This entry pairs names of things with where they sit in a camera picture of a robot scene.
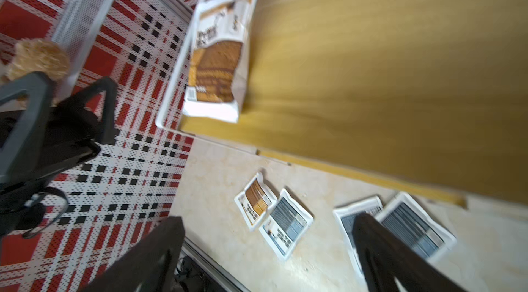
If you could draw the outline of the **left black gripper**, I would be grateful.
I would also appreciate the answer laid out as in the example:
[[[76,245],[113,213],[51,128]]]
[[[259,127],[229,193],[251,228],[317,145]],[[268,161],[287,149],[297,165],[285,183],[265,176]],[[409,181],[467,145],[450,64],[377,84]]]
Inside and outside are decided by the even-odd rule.
[[[50,113],[53,82],[29,73],[1,87],[1,104],[27,96],[24,111],[1,114],[1,236],[22,230],[32,238],[44,230],[47,196],[67,201],[50,184],[60,173],[98,156],[100,145],[114,145],[117,84],[103,77],[59,102]],[[97,96],[103,111],[87,107]]]

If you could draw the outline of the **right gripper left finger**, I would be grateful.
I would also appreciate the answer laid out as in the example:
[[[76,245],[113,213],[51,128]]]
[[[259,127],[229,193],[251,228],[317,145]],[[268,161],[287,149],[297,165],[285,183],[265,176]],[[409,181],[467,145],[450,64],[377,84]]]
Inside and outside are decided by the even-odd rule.
[[[170,291],[184,243],[182,218],[170,216],[84,291]]]

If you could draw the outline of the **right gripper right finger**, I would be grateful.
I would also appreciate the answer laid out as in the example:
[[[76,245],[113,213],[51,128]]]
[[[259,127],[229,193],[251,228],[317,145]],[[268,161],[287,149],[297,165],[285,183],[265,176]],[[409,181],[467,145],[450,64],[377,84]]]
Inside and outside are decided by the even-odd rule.
[[[360,265],[370,291],[463,291],[444,274],[420,258],[369,214],[353,225]]]

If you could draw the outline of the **brown coffee bag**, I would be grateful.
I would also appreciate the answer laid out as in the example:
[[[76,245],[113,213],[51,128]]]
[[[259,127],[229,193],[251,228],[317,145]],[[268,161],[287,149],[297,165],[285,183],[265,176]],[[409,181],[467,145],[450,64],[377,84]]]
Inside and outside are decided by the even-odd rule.
[[[238,122],[248,86],[257,1],[209,0],[197,6],[184,115]]]
[[[278,198],[265,183],[262,171],[249,180],[244,189],[234,198],[243,220],[250,231],[256,230],[264,218],[276,207]]]

